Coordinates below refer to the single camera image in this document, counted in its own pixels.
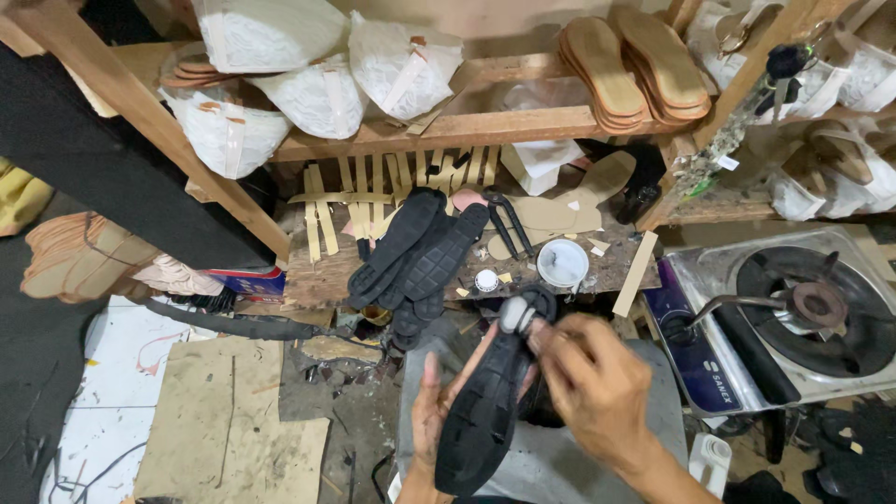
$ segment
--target gray cloth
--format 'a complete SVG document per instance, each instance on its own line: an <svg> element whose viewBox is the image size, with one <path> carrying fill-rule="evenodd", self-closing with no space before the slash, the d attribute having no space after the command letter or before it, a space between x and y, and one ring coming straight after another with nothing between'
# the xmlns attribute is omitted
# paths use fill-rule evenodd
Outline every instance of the gray cloth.
<svg viewBox="0 0 896 504"><path fill-rule="evenodd" d="M405 358L404 384L398 423L396 458L401 477L407 474L414 453L410 410L417 398L428 352L442 364L446 385L460 372L478 341L461 337L445 318L434 321L423 333L420 346ZM647 426L678 463L687 463L685 427L675 377L666 355L651 343L627 340L626 344L653 369L647 404ZM637 494L608 469L601 467L576 444L569 429L547 429L518 421L504 461L476 495L495 495L535 504L593 504L641 502Z"/></svg>

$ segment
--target white plastic container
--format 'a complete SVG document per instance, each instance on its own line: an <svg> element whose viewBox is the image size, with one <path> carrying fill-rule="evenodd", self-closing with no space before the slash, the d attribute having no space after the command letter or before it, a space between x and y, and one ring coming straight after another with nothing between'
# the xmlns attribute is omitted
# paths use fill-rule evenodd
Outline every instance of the white plastic container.
<svg viewBox="0 0 896 504"><path fill-rule="evenodd" d="M585 155L574 140L507 143L501 162L529 196L556 186L560 167Z"/></svg>
<svg viewBox="0 0 896 504"><path fill-rule="evenodd" d="M555 287L574 287L588 274L588 255L568 239L549 241L538 253L536 267L545 282Z"/></svg>
<svg viewBox="0 0 896 504"><path fill-rule="evenodd" d="M725 493L728 467L731 465L731 447L712 434L694 436L694 447L687 462L687 470L706 490L719 499Z"/></svg>

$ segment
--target workbench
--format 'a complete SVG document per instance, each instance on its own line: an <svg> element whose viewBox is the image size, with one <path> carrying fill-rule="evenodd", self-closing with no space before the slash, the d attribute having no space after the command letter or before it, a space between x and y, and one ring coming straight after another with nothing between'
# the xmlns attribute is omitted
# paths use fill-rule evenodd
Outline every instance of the workbench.
<svg viewBox="0 0 896 504"><path fill-rule="evenodd" d="M457 159L457 152L446 150L446 155L453 155ZM321 172L323 175L324 188L327 191L340 190L339 167L335 159L319 160ZM576 169L573 166L566 165L560 170L560 176L557 185L548 190L542 196L548 199L559 196L579 185L584 176L584 171ZM389 180L386 183L386 193L391 192L389 188ZM510 196L525 196L525 192L516 183L516 180L510 175L507 169L500 163L495 177L495 185ZM621 203L621 195L604 202L598 208L602 213L603 231L590 231L586 233L578 233L572 239L582 246L587 252L590 260L590 268L585 279L582 281L578 292L581 293L598 293L605 291L618 291L622 288L625 276L628 273L634 253L640 245L640 235L634 229L634 226L623 225L616 222L613 217L612 210L617 208ZM336 307L346 304L345 300L349 296L347 284L349 277L355 270L361 266L362 261L358 257L358 246L355 239L345 233L339 231L349 222L349 211L342 204L330 204L332 208L333 228L337 232L337 240L339 242L340 251L333 255L327 256L323 252L323 257L312 265L309 256L307 243L307 233L305 229L305 209L304 205L299 203L297 206L296 216L296 232L293 233L291 245L289 248L289 270L287 271L286 287L283 291L283 309L310 309ZM390 205L386 205L385 214L389 215L392 211ZM454 280L445 287L446 300L461 299L477 299L477 298L494 298L512 296L523 286L540 282L545 287L552 289L557 294L572 293L568 288L552 287L541 281L538 272L529 268L529 263L535 265L535 258L521 257L521 260L506 259L502 261L495 260L491 256L486 256L484 260L479 259L474 250L486 246L488 241L495 236L497 231L485 230L482 233L482 239L476 243L467 254L466 263L461 266ZM588 238L599 239L610 244L610 247L604 253L604 256L596 256L589 252L593 245ZM534 245L536 254L545 245L541 243ZM457 289L462 287L470 290L473 285L473 278L476 273L483 269L491 269L497 274L509 273L514 279L513 282L503 283L497 289L491 292L481 292L478 296L472 294L462 297ZM657 266L653 258L650 259L647 272L642 278L641 288L649 289L659 287L659 277L657 274Z"/></svg>

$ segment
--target stove burner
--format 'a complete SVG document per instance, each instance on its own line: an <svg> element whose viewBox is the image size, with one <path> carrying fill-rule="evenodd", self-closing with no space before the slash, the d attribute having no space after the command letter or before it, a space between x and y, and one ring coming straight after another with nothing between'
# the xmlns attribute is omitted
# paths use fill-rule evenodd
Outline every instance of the stove burner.
<svg viewBox="0 0 896 504"><path fill-rule="evenodd" d="M849 307L826 283L798 283L791 296L790 311L816 325L816 329L836 329L846 322Z"/></svg>
<svg viewBox="0 0 896 504"><path fill-rule="evenodd" d="M765 248L737 271L737 295L788 299L789 318L779 319L780 310L752 306L714 315L724 326L748 324L778 353L812 371L868 376L896 353L896 323L883 298L837 256L800 247Z"/></svg>

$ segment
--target left hand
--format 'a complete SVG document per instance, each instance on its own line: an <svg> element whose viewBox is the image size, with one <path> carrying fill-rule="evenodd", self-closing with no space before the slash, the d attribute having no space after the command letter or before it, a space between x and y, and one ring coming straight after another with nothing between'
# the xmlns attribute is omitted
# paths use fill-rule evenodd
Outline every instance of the left hand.
<svg viewBox="0 0 896 504"><path fill-rule="evenodd" d="M441 388L438 358L433 352L426 355L423 376L420 378L420 391L411 410L415 463L435 471L435 453L439 447L439 438L442 436L442 426L445 418L448 416L448 411L454 403L454 398L457 397L464 384L467 383L467 379L473 374L473 370L476 369L479 360L482 359L482 355L485 354L486 349L492 343L492 340L495 339L497 332L497 324L492 324L486 336L482 338L482 343L470 356L461 372L444 389ZM538 365L533 363L522 381L517 401L529 390L532 382L535 381L537 372Z"/></svg>

